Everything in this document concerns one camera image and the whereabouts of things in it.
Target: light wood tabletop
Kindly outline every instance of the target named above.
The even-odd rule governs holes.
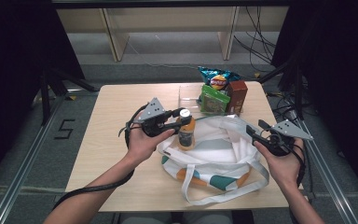
[[[255,127],[258,127],[259,119],[275,124],[275,118],[261,85],[258,82],[246,82],[246,85],[248,92],[241,118]],[[120,137],[117,135],[139,107],[157,97],[166,110],[174,110],[181,102],[179,90],[181,99],[184,90],[187,94],[195,94],[198,97],[201,86],[202,83],[103,86],[92,111],[66,191],[83,188],[125,155],[127,147],[124,134]],[[149,160],[139,165],[132,179],[117,188],[100,211],[236,210],[288,206],[272,178],[266,187],[234,200],[203,206],[191,205],[182,197],[182,182],[173,179],[164,171],[161,157],[162,155],[156,151]],[[261,163],[268,169],[263,157]],[[262,176],[257,172],[251,172],[247,182],[253,182],[258,178]],[[190,199],[196,200],[216,193],[222,191],[191,185],[188,195]]]

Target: orange juice bottle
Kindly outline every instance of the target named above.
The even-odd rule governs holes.
[[[184,119],[191,116],[191,113],[188,109],[183,109],[179,113],[180,117],[178,119]],[[191,117],[190,123],[182,126],[178,132],[178,146],[182,150],[188,151],[194,148],[196,140],[194,139],[194,129],[196,128],[196,121]]]

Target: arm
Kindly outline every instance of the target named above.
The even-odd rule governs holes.
[[[140,163],[150,158],[158,143],[173,134],[168,130],[156,137],[148,137],[141,129],[132,129],[129,150],[121,161],[108,169],[87,187],[101,186],[118,182],[127,176]],[[103,203],[113,193],[114,189],[83,193],[71,197],[57,206],[44,223],[90,223]]]
[[[296,139],[295,145],[304,148],[301,139]],[[287,156],[276,157],[258,142],[255,142],[255,147],[266,158],[271,176],[276,180],[297,221],[312,224],[324,223],[297,187],[296,179],[300,167],[297,158],[291,153]],[[303,156],[299,148],[294,147],[294,150],[300,157]]]

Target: bag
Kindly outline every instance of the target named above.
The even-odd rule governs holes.
[[[259,162],[261,154],[246,133],[247,125],[251,124],[235,115],[197,119],[196,145],[192,150],[179,149],[176,135],[158,145],[163,168],[173,178],[184,180],[182,194],[189,203],[222,203],[269,183],[269,172]],[[264,178],[243,186],[251,169]],[[187,196],[190,182],[221,189],[224,193],[192,201]]]

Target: red box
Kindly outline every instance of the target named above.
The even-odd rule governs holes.
[[[230,101],[226,109],[228,114],[240,115],[247,92],[248,87],[243,80],[231,81],[228,84],[227,96],[230,97]]]

